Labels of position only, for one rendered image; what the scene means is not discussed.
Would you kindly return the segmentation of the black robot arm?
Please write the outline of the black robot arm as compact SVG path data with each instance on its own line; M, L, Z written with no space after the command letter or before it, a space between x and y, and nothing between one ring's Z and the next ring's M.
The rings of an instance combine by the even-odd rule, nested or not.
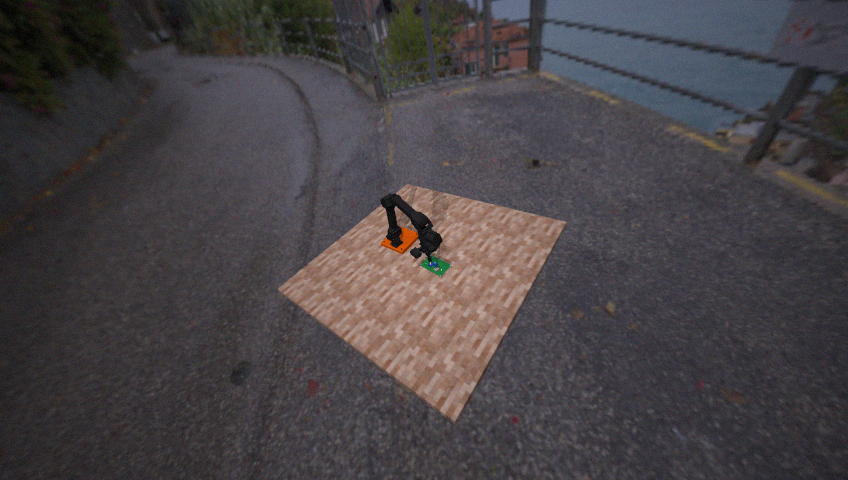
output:
M417 229L418 236L420 239L428 240L425 244L423 243L423 247L428 250L429 253L433 253L437 251L437 248L440 246L441 235L436 231L432 230L432 222L428 219L426 215L421 212L415 211L410 205L408 205L400 195L397 194L388 194L381 199L381 205L386 209L389 228L388 234L386 235L387 239L390 240L393 247L399 247L403 241L400 240L399 235L401 235L402 230L397 225L396 214L395 214L395 206L398 207L405 215L407 215L411 219L411 223L414 228ZM425 226L429 224L428 226Z

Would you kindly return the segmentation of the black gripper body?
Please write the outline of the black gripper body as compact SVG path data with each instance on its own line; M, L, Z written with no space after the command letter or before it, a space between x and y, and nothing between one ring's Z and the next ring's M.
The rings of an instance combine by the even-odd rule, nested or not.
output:
M413 248L412 250L410 250L410 254L411 254L413 257L415 257L416 259L417 259L417 258L419 258L419 257L422 255L421 251L422 251L423 253L427 252L426 247L425 247L425 248L423 247L423 243L425 244L426 242L428 242L428 240L427 240L427 241L425 241L426 239L420 239L419 237L418 237L418 239L420 240L420 243L419 243L419 244L421 245L421 247L419 247L419 248L416 248L416 247L415 247L415 248ZM443 240L442 240L442 238L441 238L440 243L442 243L442 242L443 242Z

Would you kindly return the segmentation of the green circuit board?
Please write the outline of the green circuit board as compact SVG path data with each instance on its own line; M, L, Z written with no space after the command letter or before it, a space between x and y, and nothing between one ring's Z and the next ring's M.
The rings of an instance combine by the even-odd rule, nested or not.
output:
M421 267L428 269L429 271L441 276L449 269L452 265L430 255L424 262L420 264Z

